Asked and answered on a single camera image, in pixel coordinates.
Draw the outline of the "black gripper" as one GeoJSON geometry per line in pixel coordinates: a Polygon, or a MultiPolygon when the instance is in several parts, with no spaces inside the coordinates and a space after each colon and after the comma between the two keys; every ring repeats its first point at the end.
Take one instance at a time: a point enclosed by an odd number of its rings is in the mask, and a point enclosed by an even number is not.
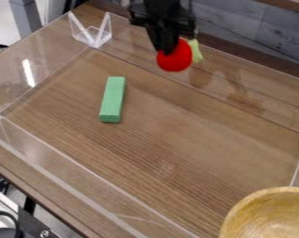
{"type": "Polygon", "coordinates": [[[169,55],[179,35],[195,36],[197,18],[191,0],[138,0],[127,6],[130,24],[145,28],[155,51],[169,55]]]}

